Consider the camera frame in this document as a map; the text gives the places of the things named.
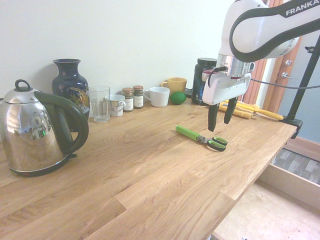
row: wooden drawer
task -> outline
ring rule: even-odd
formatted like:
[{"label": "wooden drawer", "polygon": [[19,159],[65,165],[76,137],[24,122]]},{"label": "wooden drawer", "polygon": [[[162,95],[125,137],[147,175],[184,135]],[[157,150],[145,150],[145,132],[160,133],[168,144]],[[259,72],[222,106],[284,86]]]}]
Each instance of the wooden drawer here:
[{"label": "wooden drawer", "polygon": [[211,239],[242,238],[320,240],[320,186],[270,164]]}]

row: electric kettle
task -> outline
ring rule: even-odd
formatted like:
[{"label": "electric kettle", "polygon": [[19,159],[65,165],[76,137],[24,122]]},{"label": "electric kettle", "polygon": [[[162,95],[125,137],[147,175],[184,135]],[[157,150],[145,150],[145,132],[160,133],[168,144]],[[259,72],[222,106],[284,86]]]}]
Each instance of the electric kettle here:
[{"label": "electric kettle", "polygon": [[[77,125],[73,140],[66,121]],[[10,169],[23,176],[40,176],[65,164],[89,134],[86,116],[70,100],[41,92],[17,80],[0,104],[0,135]]]}]

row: wooden countertop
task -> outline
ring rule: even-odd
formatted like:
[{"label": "wooden countertop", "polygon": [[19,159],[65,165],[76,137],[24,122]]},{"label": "wooden countertop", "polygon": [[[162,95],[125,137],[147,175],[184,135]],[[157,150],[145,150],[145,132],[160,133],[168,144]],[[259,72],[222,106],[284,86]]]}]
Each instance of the wooden countertop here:
[{"label": "wooden countertop", "polygon": [[[204,240],[296,128],[269,118],[218,114],[191,103],[145,106],[105,123],[60,169],[14,175],[0,150],[0,239]],[[211,150],[175,131],[181,125],[228,140]]]}]

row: kettle base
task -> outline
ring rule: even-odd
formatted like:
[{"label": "kettle base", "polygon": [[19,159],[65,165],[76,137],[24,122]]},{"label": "kettle base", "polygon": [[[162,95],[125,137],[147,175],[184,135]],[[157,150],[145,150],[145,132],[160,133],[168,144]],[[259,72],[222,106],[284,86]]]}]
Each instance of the kettle base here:
[{"label": "kettle base", "polygon": [[57,164],[52,165],[52,166],[47,167],[47,168],[44,168],[44,169],[35,170],[35,171],[17,171],[17,170],[14,170],[12,168],[10,168],[10,170],[12,172],[14,172],[15,174],[17,174],[18,176],[22,176],[22,177],[29,177],[29,178],[39,177],[39,176],[42,176],[42,175],[46,175],[46,174],[52,173],[53,171],[55,171],[55,170],[61,168],[63,165],[65,165],[66,162],[69,159],[73,159],[73,158],[76,158],[76,157],[77,157],[77,155],[74,154],[74,153],[68,154],[68,156],[65,159],[63,159],[62,161],[58,162]]}]

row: glass tumbler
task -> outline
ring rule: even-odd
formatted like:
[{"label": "glass tumbler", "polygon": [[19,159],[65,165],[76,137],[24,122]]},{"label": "glass tumbler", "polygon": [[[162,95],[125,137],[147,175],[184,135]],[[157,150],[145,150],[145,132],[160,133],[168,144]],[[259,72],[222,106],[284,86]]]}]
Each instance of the glass tumbler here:
[{"label": "glass tumbler", "polygon": [[90,104],[95,122],[102,123],[110,119],[110,87],[89,87]]}]

